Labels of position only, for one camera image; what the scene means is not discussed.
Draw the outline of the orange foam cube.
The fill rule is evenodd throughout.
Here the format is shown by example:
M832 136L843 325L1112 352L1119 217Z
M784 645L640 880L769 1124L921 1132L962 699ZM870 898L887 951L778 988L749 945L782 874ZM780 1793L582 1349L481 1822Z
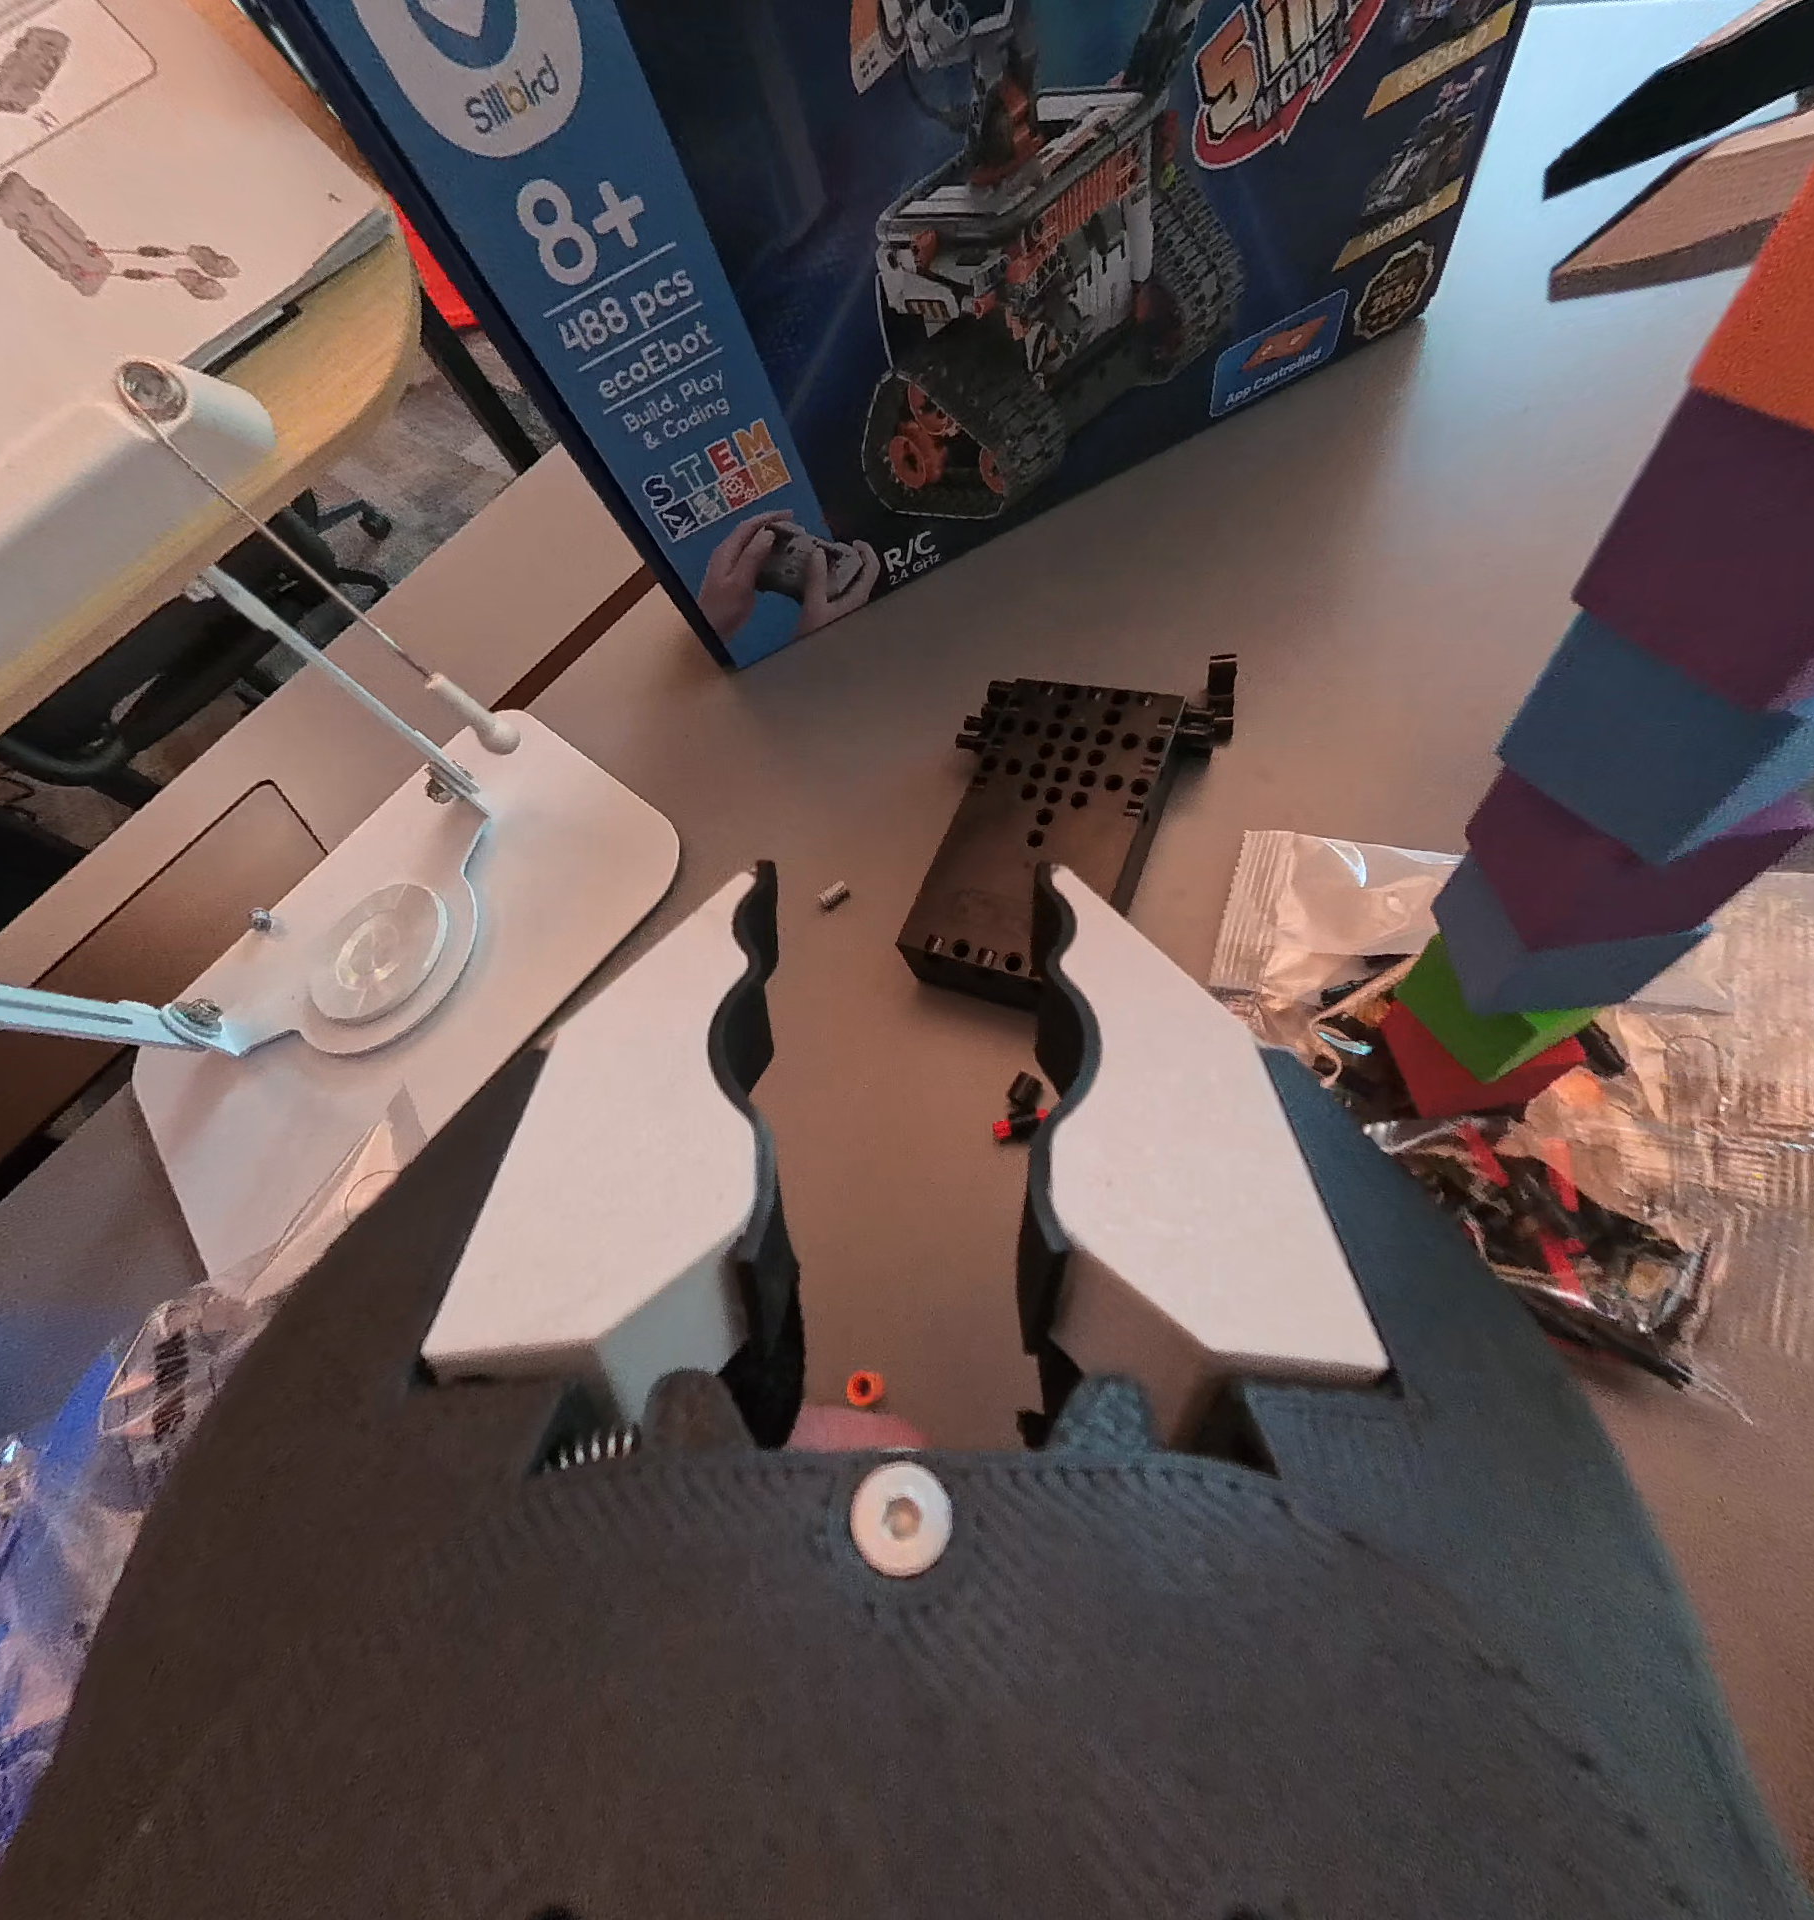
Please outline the orange foam cube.
M1814 164L1702 348L1690 387L1814 434Z

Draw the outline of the red foam cube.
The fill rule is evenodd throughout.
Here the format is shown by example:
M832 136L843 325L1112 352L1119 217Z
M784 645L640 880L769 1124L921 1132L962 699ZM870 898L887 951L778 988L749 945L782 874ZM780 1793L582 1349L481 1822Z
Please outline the red foam cube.
M1585 1045L1577 1038L1566 1038L1494 1080L1477 1080L1398 1001L1389 1001L1389 1008L1380 1024L1380 1035L1400 1071L1416 1116L1427 1119L1508 1106L1523 1109L1549 1085L1587 1068Z

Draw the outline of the blue toy robot box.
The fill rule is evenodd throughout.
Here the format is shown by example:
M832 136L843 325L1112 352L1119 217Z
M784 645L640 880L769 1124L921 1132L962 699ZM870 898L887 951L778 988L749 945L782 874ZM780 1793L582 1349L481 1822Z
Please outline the blue toy robot box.
M267 12L747 665L1416 317L1529 4Z

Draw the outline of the white book stand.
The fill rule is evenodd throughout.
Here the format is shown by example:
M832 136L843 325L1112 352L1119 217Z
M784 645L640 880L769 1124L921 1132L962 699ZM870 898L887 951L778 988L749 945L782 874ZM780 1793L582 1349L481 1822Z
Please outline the white book stand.
M164 996L0 983L0 1035L135 1051L134 1093L210 1268L264 1250L402 1101L425 1134L655 911L668 819L526 713L419 669L466 727L439 746L227 567L201 571L406 750L391 798L265 904L190 883L224 945Z

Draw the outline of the black perforated building plate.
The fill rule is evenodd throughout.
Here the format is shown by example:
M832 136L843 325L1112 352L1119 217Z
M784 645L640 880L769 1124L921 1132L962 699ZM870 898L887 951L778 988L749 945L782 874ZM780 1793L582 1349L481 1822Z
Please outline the black perforated building plate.
M973 769L896 953L924 982L1038 1004L1036 870L1071 866L1127 912L1177 772L1233 738L1240 659L1194 695L996 679L957 732Z

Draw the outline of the clear bag of building parts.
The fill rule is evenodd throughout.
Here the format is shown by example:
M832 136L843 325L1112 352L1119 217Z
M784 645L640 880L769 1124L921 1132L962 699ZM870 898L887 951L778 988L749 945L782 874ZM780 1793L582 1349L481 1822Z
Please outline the clear bag of building parts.
M1748 1421L1734 1358L1803 1358L1814 1329L1814 872L1737 893L1529 1101L1422 1117L1384 1021L1455 863L1248 830L1210 990L1314 1073L1555 1340Z

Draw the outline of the black office chair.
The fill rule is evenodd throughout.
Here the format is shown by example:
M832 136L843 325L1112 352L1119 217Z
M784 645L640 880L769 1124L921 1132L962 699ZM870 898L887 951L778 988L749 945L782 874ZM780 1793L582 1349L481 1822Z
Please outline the black office chair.
M222 567L325 648L350 616L315 576L360 608L388 590L380 571L353 566L331 547L328 534L342 523L374 542L395 530L392 518L366 498L327 510L313 490L304 490L271 516L267 534L233 547ZM141 805L156 787L135 771L135 755L220 697L260 705L298 665L300 659L218 594L179 593L3 732L0 764L49 785L87 787Z

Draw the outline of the white instruction booklet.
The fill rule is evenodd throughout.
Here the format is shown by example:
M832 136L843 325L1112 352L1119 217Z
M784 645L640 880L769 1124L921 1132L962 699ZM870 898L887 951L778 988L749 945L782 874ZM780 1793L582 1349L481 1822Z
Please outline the white instruction booklet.
M0 367L210 369L395 220L193 4L0 4Z

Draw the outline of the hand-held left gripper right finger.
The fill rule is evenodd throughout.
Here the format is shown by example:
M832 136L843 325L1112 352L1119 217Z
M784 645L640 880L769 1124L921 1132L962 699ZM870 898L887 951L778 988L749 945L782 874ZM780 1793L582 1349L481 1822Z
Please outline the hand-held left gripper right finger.
M1061 863L1036 870L1036 1061L1015 1246L1027 1432L1095 1376L1195 1444L1245 1380L1389 1376L1349 1253L1251 1029Z

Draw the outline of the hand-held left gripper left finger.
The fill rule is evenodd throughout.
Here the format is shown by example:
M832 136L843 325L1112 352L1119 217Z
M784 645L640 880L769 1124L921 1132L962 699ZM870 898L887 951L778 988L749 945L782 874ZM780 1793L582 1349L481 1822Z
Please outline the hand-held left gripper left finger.
M421 1349L437 1383L558 1380L602 1427L716 1376L765 1447L804 1376L772 1126L772 861L730 877L558 1026Z

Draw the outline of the purple foam cube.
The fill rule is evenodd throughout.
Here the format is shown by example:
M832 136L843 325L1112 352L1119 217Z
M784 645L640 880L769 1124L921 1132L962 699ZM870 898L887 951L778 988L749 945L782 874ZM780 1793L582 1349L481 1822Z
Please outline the purple foam cube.
M1784 796L1694 851L1658 865L1501 772L1466 826L1496 896L1529 943L1674 934L1707 923L1814 834L1814 805Z
M1814 431L1683 397L1573 603L1743 708L1814 697Z

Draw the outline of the green foam cube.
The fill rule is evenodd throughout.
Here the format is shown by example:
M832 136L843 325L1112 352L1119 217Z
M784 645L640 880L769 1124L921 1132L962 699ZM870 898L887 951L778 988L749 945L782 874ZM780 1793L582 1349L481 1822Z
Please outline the green foam cube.
M1434 934L1396 986L1396 1002L1479 1081L1494 1081L1585 1029L1596 1007L1477 1012L1453 964L1443 934Z

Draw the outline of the clear printed plastic bag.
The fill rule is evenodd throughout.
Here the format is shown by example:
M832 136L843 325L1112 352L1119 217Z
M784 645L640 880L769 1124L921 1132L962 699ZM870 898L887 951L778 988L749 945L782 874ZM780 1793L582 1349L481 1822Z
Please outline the clear printed plastic bag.
M400 1093L275 1241L167 1290L116 1331L51 1417L0 1437L0 1859L186 1442L284 1294L423 1147Z

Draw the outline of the blue foam cube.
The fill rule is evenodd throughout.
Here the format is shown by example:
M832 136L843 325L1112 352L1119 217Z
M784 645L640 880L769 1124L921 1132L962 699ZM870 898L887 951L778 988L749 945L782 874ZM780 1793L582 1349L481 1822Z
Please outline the blue foam cube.
M1434 918L1466 1004L1477 1015L1613 1007L1700 947L1714 926L1674 934L1529 943L1474 853L1455 863Z
M1800 781L1806 720L1751 710L1577 611L1496 746L1577 821L1663 865Z

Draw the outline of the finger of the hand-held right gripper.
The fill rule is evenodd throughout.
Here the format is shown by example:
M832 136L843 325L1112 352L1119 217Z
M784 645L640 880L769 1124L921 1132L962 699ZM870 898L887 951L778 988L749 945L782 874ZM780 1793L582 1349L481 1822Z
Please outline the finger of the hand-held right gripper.
M1551 301L1585 301L1748 266L1814 166L1814 103L1679 159L1557 261Z
M1755 4L1654 70L1544 170L1544 198L1616 174L1814 88L1814 2Z

